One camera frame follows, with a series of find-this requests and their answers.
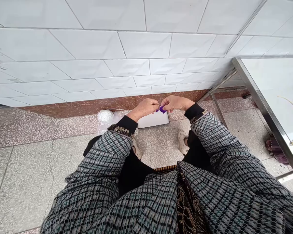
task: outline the hand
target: hand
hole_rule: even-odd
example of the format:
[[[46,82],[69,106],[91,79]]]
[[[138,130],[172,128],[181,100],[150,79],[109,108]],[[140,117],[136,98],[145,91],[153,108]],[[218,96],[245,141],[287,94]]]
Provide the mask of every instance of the hand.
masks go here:
[[[160,107],[159,102],[154,99],[146,98],[139,103],[131,112],[127,114],[129,118],[138,122],[144,116],[149,114],[154,114],[154,111],[158,110]]]
[[[194,101],[191,101],[185,97],[170,95],[164,98],[160,105],[163,106],[163,110],[167,111],[168,113],[172,113],[175,109],[186,111],[194,103]]]

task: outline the checkered jacket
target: checkered jacket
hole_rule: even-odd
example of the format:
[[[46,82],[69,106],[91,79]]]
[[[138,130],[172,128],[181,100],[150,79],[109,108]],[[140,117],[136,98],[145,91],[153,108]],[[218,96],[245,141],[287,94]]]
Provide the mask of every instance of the checkered jacket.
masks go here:
[[[177,175],[199,198],[211,233],[293,233],[293,193],[212,115],[191,126],[217,175],[178,162],[118,198],[132,140],[106,132],[56,196],[41,233],[175,233]]]

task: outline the purple clip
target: purple clip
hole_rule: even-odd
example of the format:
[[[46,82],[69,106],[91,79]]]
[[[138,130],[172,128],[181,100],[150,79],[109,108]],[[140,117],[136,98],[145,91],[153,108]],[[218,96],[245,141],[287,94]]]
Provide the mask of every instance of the purple clip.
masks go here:
[[[160,107],[160,111],[164,114],[167,110],[163,110],[163,107]]]

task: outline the granite floor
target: granite floor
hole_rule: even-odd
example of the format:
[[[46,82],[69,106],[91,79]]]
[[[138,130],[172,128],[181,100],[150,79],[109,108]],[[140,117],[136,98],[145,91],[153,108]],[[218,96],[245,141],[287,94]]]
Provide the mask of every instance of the granite floor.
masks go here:
[[[211,101],[201,105],[215,113]],[[251,98],[219,100],[229,130],[258,157],[268,172],[290,171],[269,155],[269,128]],[[142,161],[153,167],[174,165],[183,155],[177,133],[190,129],[184,112],[169,114],[170,123],[139,130]],[[38,233],[64,178],[82,160],[96,134],[96,115],[55,119],[19,109],[0,109],[0,234]],[[284,184],[293,192],[293,180]]]

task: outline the white sneaker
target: white sneaker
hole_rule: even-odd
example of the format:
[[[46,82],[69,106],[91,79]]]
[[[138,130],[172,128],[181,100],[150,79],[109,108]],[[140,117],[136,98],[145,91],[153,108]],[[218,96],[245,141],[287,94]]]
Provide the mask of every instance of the white sneaker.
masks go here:
[[[179,141],[179,150],[180,152],[185,156],[188,153],[188,150],[190,149],[189,146],[185,144],[185,138],[187,138],[188,135],[185,131],[181,130],[178,133],[178,141]]]
[[[133,138],[133,149],[134,149],[135,155],[138,157],[139,160],[141,160],[142,152],[139,150],[137,141],[135,138]]]

